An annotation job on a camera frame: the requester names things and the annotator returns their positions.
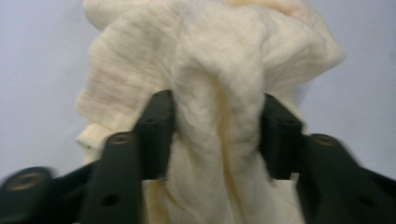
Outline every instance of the gray wall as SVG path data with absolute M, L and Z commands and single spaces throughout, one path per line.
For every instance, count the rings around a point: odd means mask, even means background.
M 348 52 L 339 67 L 299 89 L 311 133 L 343 140 L 361 164 L 396 178 L 396 2 L 312 0 Z M 82 164 L 74 103 L 97 32 L 80 0 L 3 0 L 0 6 L 0 178 Z

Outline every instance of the textured fabric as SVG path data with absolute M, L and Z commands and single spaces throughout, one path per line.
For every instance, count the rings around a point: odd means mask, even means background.
M 302 0 L 86 0 L 102 33 L 78 98 L 86 161 L 134 127 L 151 94 L 172 90 L 168 177 L 145 189 L 147 223 L 301 223 L 292 183 L 270 183 L 257 150 L 264 93 L 299 116 L 296 85 L 345 58 Z

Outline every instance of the crumpled towel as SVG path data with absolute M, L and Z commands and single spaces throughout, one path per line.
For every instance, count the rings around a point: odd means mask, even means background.
M 264 93 L 296 115 L 294 87 L 345 58 L 304 0 L 85 0 L 102 31 L 78 98 L 86 162 L 129 131 L 151 94 L 172 90 L 167 181 L 145 188 L 147 223 L 302 223 L 290 181 L 268 181 L 257 150 Z

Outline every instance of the white cloth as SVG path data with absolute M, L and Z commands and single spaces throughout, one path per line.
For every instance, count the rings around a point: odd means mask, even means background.
M 257 150 L 265 92 L 298 115 L 296 85 L 345 58 L 304 0 L 85 0 L 103 31 L 78 98 L 86 162 L 129 131 L 149 97 L 172 90 L 177 133 L 165 183 L 145 189 L 147 223 L 301 223 L 288 181 Z

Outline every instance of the wrinkled fabric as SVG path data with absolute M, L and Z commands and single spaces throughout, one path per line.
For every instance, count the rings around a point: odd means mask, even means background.
M 257 145 L 264 93 L 298 117 L 294 88 L 345 59 L 303 0 L 85 0 L 102 33 L 77 111 L 86 162 L 130 131 L 151 95 L 174 94 L 167 181 L 145 188 L 147 223 L 302 223 L 290 181 L 271 184 Z

